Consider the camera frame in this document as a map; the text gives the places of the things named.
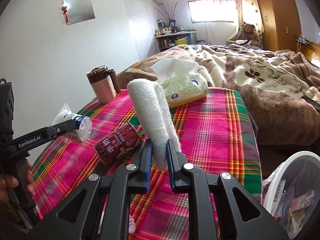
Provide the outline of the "person's left hand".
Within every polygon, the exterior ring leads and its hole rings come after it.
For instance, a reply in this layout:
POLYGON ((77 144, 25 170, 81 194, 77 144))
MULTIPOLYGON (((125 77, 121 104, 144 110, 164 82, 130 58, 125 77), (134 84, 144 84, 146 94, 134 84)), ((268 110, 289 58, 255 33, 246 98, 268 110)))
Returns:
MULTIPOLYGON (((31 172, 31 165, 29 163, 27 168, 27 191, 33 197, 35 195, 35 181, 33 173, 31 172)), ((8 210, 12 209, 12 203, 9 198, 7 189, 14 189, 18 187, 19 182, 16 178, 10 175, 1 175, 1 204, 8 210)))

